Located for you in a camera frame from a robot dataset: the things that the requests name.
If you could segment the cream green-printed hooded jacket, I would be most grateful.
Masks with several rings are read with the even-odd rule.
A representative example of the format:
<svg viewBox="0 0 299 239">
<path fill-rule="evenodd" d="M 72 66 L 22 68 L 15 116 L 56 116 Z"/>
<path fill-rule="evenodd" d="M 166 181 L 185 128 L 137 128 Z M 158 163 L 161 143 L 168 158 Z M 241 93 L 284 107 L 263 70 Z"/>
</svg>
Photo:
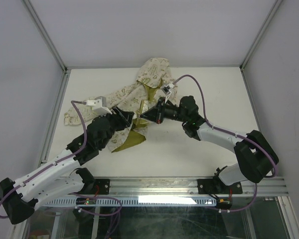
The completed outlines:
<svg viewBox="0 0 299 239">
<path fill-rule="evenodd" d="M 117 106 L 124 111 L 135 113 L 133 124 L 116 132 L 107 144 L 110 152 L 122 151 L 146 141 L 150 122 L 138 116 L 156 105 L 158 99 L 164 96 L 160 88 L 172 82 L 174 79 L 169 60 L 151 58 L 140 67 L 133 84 L 105 95 L 109 109 Z"/>
</svg>

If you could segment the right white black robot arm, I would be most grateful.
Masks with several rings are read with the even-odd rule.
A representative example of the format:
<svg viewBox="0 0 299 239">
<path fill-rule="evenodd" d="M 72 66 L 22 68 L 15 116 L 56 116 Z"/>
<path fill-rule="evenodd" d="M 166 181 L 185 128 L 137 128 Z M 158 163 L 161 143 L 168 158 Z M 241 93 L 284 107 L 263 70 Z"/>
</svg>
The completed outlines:
<svg viewBox="0 0 299 239">
<path fill-rule="evenodd" d="M 240 135 L 210 126 L 198 110 L 193 96 L 182 97 L 179 105 L 161 97 L 140 117 L 156 124 L 161 124 L 164 119 L 179 121 L 190 138 L 216 144 L 235 154 L 237 163 L 217 168 L 210 182 L 204 186 L 210 193 L 225 193 L 242 181 L 258 184 L 277 165 L 279 158 L 261 132 L 253 130 Z"/>
</svg>

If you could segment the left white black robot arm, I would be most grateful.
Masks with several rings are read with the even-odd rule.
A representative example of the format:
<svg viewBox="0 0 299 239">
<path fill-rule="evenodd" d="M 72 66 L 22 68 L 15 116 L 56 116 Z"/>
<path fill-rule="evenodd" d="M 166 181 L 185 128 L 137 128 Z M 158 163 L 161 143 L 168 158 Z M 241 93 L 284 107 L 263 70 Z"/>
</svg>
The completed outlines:
<svg viewBox="0 0 299 239">
<path fill-rule="evenodd" d="M 0 181 L 0 218 L 19 224 L 43 204 L 60 196 L 94 189 L 94 177 L 83 165 L 99 155 L 114 133 L 129 128 L 134 112 L 113 107 L 84 127 L 83 134 L 73 139 L 49 163 L 18 178 Z"/>
</svg>

